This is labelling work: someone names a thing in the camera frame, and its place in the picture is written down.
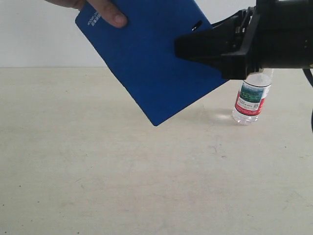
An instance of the person's hand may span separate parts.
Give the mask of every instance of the person's hand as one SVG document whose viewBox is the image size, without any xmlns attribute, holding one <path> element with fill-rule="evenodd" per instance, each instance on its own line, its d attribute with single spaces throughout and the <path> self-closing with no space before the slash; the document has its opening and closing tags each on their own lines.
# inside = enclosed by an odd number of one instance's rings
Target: person's hand
<svg viewBox="0 0 313 235">
<path fill-rule="evenodd" d="M 127 24 L 126 16 L 110 0 L 46 0 L 50 3 L 81 10 L 88 1 L 109 24 L 121 28 Z"/>
</svg>

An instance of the blue folder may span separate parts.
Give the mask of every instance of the blue folder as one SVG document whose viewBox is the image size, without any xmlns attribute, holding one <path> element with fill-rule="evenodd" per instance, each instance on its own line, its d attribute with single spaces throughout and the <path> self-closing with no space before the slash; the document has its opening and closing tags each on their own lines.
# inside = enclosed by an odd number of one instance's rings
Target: blue folder
<svg viewBox="0 0 313 235">
<path fill-rule="evenodd" d="M 194 0 L 115 0 L 128 25 L 115 28 L 86 3 L 75 22 L 154 126 L 226 82 L 220 71 L 174 54 L 175 38 L 212 26 Z"/>
</svg>

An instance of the finger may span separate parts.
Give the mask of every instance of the finger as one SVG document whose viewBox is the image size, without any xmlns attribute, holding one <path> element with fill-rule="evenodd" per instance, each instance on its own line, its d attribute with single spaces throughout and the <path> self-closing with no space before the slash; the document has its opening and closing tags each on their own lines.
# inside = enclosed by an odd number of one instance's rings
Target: finger
<svg viewBox="0 0 313 235">
<path fill-rule="evenodd" d="M 102 18 L 114 27 L 124 27 L 126 16 L 109 0 L 87 0 Z"/>
</svg>

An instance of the plastic bottle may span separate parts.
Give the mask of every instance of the plastic bottle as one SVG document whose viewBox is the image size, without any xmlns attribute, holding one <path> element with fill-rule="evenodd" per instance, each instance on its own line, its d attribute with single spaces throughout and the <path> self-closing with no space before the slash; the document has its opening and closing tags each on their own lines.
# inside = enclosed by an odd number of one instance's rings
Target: plastic bottle
<svg viewBox="0 0 313 235">
<path fill-rule="evenodd" d="M 274 69 L 248 76 L 241 84 L 233 109 L 233 118 L 242 125 L 258 120 L 263 104 L 271 87 Z"/>
</svg>

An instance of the white table surface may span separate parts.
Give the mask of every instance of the white table surface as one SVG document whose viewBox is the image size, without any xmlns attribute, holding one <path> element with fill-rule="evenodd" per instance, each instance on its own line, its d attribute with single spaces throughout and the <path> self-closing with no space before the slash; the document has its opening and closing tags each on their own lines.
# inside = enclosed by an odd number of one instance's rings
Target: white table surface
<svg viewBox="0 0 313 235">
<path fill-rule="evenodd" d="M 153 127 L 106 68 L 0 69 L 0 235 L 313 234 L 313 89 L 239 126 L 238 88 Z"/>
</svg>

